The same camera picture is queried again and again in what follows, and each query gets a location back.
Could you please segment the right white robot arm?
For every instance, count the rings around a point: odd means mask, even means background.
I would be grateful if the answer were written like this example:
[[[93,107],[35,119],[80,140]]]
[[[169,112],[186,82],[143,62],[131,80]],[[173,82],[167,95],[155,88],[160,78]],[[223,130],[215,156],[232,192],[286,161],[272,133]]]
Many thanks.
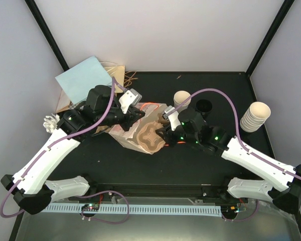
[[[232,137],[220,127],[210,127],[199,112],[187,108],[177,112],[172,106],[162,113],[168,124],[157,129],[167,145],[189,144],[205,154],[219,156],[244,167],[260,177],[245,180],[234,177],[218,189],[219,199],[230,202],[234,198],[252,198],[270,202],[290,214],[297,214],[301,206],[301,165],[293,167],[279,162]]]

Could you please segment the cream bear paper bag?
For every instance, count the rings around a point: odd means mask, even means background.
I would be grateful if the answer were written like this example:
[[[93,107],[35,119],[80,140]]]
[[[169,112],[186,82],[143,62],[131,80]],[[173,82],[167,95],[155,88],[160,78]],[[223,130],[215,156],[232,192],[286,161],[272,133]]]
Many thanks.
[[[136,134],[147,123],[159,122],[164,126],[164,121],[160,120],[160,115],[168,106],[164,103],[146,102],[139,103],[136,107],[145,112],[143,118],[136,121],[127,132],[120,125],[114,125],[108,133],[124,148],[150,154],[137,143]]]

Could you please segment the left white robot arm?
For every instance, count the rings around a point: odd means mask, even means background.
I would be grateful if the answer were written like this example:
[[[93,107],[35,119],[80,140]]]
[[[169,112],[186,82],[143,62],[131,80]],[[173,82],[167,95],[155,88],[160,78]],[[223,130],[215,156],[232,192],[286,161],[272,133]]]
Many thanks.
[[[45,145],[23,169],[14,175],[4,175],[2,185],[29,214],[37,214],[51,202],[73,196],[93,200],[98,189],[87,175],[59,181],[49,181],[48,177],[70,152],[96,132],[98,126],[120,125],[124,131],[129,131],[145,115],[136,107],[140,100],[141,94],[134,89],[125,90],[121,97],[116,97],[114,88],[94,87],[85,101],[60,114],[57,127]]]

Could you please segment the cardboard cup carrier tray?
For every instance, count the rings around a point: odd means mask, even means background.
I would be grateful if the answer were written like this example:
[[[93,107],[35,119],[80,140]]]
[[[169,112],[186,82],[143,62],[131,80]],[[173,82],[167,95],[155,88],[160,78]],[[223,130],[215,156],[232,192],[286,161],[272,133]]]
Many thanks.
[[[158,152],[165,145],[163,138],[156,133],[162,127],[159,122],[145,124],[136,134],[137,143],[150,154]]]

